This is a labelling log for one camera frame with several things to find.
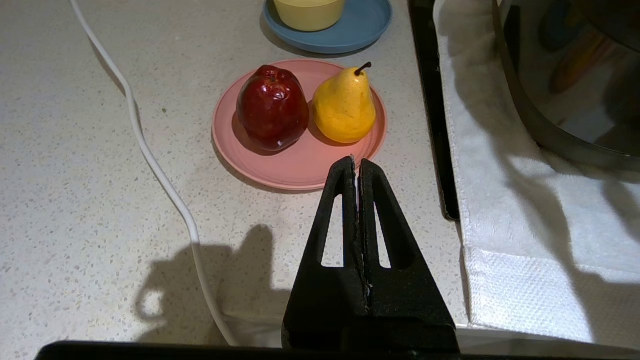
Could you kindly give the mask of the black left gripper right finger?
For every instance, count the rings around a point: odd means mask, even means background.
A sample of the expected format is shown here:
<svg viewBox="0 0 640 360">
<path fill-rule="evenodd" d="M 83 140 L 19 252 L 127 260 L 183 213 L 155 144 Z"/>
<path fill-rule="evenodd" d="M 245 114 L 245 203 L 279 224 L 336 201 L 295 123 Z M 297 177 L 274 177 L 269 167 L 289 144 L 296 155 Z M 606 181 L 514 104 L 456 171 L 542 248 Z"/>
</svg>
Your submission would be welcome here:
<svg viewBox="0 0 640 360">
<path fill-rule="evenodd" d="M 365 294 L 375 341 L 393 350 L 457 350 L 457 329 L 381 167 L 359 167 Z"/>
</svg>

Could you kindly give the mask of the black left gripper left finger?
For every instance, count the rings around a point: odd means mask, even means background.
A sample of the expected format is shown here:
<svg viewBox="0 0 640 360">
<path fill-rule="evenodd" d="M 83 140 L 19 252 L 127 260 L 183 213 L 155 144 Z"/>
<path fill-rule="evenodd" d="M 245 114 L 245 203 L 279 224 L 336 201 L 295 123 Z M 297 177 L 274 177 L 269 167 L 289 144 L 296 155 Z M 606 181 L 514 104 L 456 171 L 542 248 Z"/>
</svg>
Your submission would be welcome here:
<svg viewBox="0 0 640 360">
<path fill-rule="evenodd" d="M 342 196 L 343 266 L 323 266 L 333 205 Z M 282 321 L 282 346 L 291 350 L 339 350 L 345 331 L 368 314 L 354 158 L 328 173 Z"/>
</svg>

